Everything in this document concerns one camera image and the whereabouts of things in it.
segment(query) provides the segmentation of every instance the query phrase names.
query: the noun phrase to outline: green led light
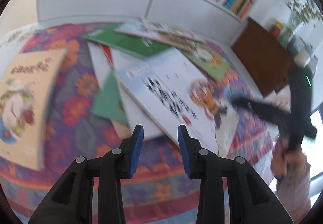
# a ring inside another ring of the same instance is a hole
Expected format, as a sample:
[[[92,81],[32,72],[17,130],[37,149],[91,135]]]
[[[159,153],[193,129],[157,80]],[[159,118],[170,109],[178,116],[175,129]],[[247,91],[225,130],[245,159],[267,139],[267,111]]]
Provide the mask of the green led light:
[[[308,76],[306,76],[306,78],[307,78],[307,81],[308,81],[308,83],[309,83],[309,86],[310,86],[310,87],[312,87],[312,84],[311,84],[311,82],[309,81]]]

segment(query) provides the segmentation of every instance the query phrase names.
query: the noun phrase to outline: children's book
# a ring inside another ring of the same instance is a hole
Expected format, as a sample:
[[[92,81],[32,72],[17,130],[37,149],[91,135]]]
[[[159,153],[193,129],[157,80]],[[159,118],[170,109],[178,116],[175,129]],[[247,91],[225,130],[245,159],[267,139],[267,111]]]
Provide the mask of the children's book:
[[[239,116],[180,51],[169,49],[116,76],[177,145],[177,129],[184,124],[203,148],[227,156]]]
[[[229,63],[205,44],[200,44],[192,52],[182,53],[215,80],[221,80],[229,68]]]
[[[107,58],[105,57],[101,45],[88,42],[88,47],[90,50],[94,73],[98,81],[99,88],[102,90],[104,87],[104,82],[106,81],[109,74],[112,72],[112,69],[108,64]],[[120,139],[123,140],[124,138],[128,138],[131,136],[129,126],[126,123],[120,123],[114,120],[111,120],[111,122]]]
[[[113,72],[109,73],[104,83],[104,87],[94,100],[91,112],[99,117],[109,118],[123,124],[128,123]]]
[[[146,38],[137,38],[114,31],[120,24],[109,24],[101,29],[92,31],[83,37],[103,45],[111,46],[135,57],[145,58],[159,53],[170,46]]]
[[[111,49],[111,54],[116,70],[122,70],[144,61],[134,58],[130,55],[124,54],[118,50]],[[164,133],[161,129],[151,120],[151,118],[143,111],[137,103],[126,93],[126,90],[120,83],[118,83],[119,92],[122,99],[122,105],[128,118],[130,130],[133,131],[137,124],[144,127],[144,140],[151,140],[162,136]]]
[[[196,47],[197,43],[200,43],[200,42],[191,40],[189,38],[175,36],[169,33],[158,33],[155,30],[147,28],[141,22],[126,23],[126,24],[120,25],[118,28],[115,29],[115,31],[117,33],[123,33],[123,34],[137,36],[140,38],[146,38],[152,41],[158,41],[187,51],[191,51]]]
[[[44,167],[48,102],[66,49],[18,54],[0,83],[0,156]]]
[[[156,31],[158,33],[166,33],[174,36],[179,36],[182,38],[188,38],[194,41],[205,42],[205,40],[202,37],[200,37],[199,35],[196,35],[191,30],[182,29],[181,27],[166,24],[166,23],[149,21],[144,17],[142,18],[142,22],[147,29]]]

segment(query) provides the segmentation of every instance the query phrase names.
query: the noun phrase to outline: brown wooden cabinet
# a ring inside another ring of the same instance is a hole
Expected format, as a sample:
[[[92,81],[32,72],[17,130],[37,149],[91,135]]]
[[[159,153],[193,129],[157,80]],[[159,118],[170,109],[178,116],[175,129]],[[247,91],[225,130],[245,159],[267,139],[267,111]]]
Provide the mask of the brown wooden cabinet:
[[[251,18],[232,50],[252,76],[263,97],[273,90],[279,92],[287,84],[288,71],[295,66],[292,57],[276,38]]]

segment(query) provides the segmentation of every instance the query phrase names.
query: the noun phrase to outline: green book cover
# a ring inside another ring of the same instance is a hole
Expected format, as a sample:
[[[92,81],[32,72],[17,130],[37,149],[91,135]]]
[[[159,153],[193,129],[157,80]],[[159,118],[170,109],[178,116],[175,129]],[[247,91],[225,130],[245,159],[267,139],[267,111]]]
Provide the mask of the green book cover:
[[[149,57],[170,47],[169,45],[151,41],[146,38],[116,33],[114,29],[119,26],[120,24],[106,25],[83,37],[103,45],[113,46],[121,51],[125,51],[127,54],[133,54],[135,57],[141,58]]]
[[[128,123],[114,72],[108,75],[103,89],[94,100],[91,112],[99,117],[109,118],[123,124]]]
[[[229,68],[229,63],[207,45],[201,44],[192,53],[183,50],[181,52],[215,80],[221,80]]]

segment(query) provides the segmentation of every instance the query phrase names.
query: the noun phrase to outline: potted plant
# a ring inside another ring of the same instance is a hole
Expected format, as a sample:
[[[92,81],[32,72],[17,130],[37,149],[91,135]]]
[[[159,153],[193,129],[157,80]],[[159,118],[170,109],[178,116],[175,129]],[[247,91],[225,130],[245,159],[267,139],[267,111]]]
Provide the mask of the potted plant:
[[[323,20],[323,15],[313,0],[305,0],[303,4],[299,0],[292,0],[287,2],[286,5],[290,9],[291,15],[284,30],[278,37],[279,43],[284,48],[287,47],[288,43],[303,25],[307,25],[312,19]]]

